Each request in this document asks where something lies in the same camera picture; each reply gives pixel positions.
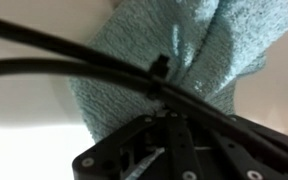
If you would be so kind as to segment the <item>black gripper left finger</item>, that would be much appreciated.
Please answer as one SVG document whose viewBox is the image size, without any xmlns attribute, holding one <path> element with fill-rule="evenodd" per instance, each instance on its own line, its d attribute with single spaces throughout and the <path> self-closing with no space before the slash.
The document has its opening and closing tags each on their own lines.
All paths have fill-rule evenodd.
<svg viewBox="0 0 288 180">
<path fill-rule="evenodd" d="M 74 180 L 197 180 L 200 167 L 181 115 L 139 116 L 77 156 Z"/>
</svg>

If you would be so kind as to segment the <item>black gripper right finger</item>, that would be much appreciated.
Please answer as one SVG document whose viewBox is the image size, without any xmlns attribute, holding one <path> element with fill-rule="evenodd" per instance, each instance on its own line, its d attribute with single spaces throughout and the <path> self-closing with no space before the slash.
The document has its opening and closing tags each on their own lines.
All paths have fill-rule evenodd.
<svg viewBox="0 0 288 180">
<path fill-rule="evenodd" d="M 270 143 L 275 152 L 189 122 L 202 180 L 288 180 L 288 135 L 240 116 L 233 119 Z"/>
</svg>

